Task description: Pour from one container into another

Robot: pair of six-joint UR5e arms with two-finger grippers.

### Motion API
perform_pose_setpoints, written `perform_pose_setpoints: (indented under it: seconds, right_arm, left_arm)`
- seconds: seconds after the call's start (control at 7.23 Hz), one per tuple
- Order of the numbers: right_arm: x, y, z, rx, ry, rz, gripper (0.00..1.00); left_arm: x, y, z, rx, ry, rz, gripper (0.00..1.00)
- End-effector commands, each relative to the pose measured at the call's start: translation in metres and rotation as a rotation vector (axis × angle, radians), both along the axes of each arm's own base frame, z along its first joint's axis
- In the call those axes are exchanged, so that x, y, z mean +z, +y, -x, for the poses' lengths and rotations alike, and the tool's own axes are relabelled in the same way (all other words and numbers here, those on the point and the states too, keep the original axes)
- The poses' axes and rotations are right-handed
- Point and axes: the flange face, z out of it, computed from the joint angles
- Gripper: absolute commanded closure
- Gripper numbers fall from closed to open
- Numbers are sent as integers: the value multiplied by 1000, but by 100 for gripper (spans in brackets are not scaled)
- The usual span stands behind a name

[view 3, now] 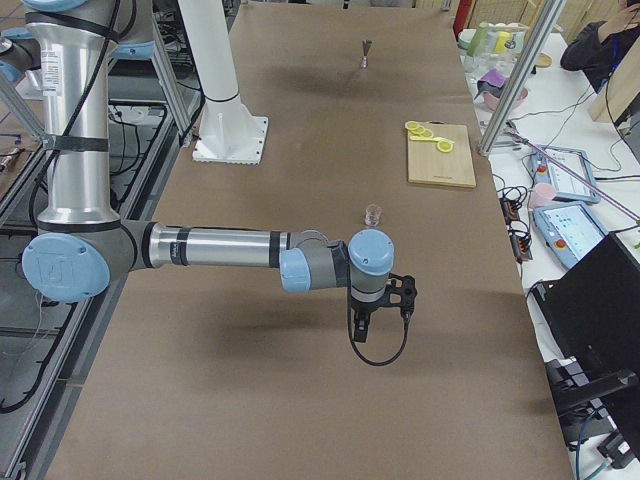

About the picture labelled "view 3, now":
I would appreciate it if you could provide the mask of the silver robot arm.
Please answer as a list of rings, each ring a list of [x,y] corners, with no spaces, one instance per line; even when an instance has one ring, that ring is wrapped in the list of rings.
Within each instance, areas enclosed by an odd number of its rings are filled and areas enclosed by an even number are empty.
[[[345,288],[351,340],[371,315],[399,308],[409,318],[415,290],[395,275],[394,246],[365,229],[349,241],[315,230],[260,231],[167,226],[126,220],[112,207],[108,61],[150,58],[156,45],[148,1],[29,1],[25,23],[32,67],[41,74],[48,203],[22,255],[30,285],[64,303],[101,294],[132,271],[164,265],[266,267],[288,292]]]

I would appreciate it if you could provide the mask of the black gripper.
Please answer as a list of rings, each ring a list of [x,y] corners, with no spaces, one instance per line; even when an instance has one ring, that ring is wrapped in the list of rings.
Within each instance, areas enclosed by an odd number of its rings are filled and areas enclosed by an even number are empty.
[[[353,341],[366,342],[371,320],[371,307],[368,304],[356,302],[351,309],[353,311]]]

